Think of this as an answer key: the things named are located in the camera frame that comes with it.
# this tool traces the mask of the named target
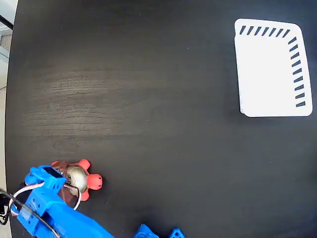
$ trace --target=white container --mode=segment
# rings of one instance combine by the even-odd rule
[[[291,23],[235,24],[240,111],[248,117],[308,116],[311,82],[302,31]]]

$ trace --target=wire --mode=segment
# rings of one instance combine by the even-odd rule
[[[81,201],[81,192],[79,191],[79,188],[78,187],[74,187],[72,185],[68,185],[68,184],[64,184],[64,187],[67,187],[67,188],[70,188],[70,189],[76,189],[77,190],[77,193],[78,193],[78,199],[77,199],[77,202],[76,202],[76,205],[74,207],[74,210],[76,210],[79,206],[79,203]]]
[[[60,235],[54,230],[53,227],[51,227],[45,220],[43,220],[43,218],[37,214],[35,211],[33,211],[31,208],[29,208],[27,205],[25,205],[24,203],[20,202],[18,199],[16,199],[14,196],[12,196],[11,194],[7,193],[6,191],[4,191],[3,189],[0,188],[0,193],[3,193],[5,196],[7,196],[8,198],[12,199],[14,202],[16,202],[17,204],[19,204],[21,207],[23,207],[25,210],[27,210],[28,212],[32,213],[33,216],[35,216],[37,219],[39,219],[45,226],[47,226],[51,232],[53,232],[53,234],[57,237],[60,238]]]
[[[26,191],[29,191],[29,190],[33,190],[37,187],[42,187],[44,185],[44,182],[42,183],[36,183],[36,184],[32,184],[32,185],[27,185],[23,188],[21,188],[20,190],[18,190],[14,195],[13,197],[17,197],[19,194],[23,193],[23,192],[26,192]],[[11,206],[13,205],[13,199],[10,199],[9,201],[9,208],[11,209]]]

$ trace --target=white floor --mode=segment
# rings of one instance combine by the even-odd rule
[[[0,89],[0,187],[5,187],[5,165],[4,165],[4,118],[5,118],[5,92],[6,88]],[[0,226],[0,238],[11,238],[10,222]]]

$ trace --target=black table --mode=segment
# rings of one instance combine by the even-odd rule
[[[8,191],[32,166],[87,158],[106,182],[79,211],[119,238],[141,223],[189,238],[315,233],[316,110],[242,115],[233,41],[238,18],[298,24],[316,106],[315,2],[20,0]],[[15,219],[11,229],[22,236]]]

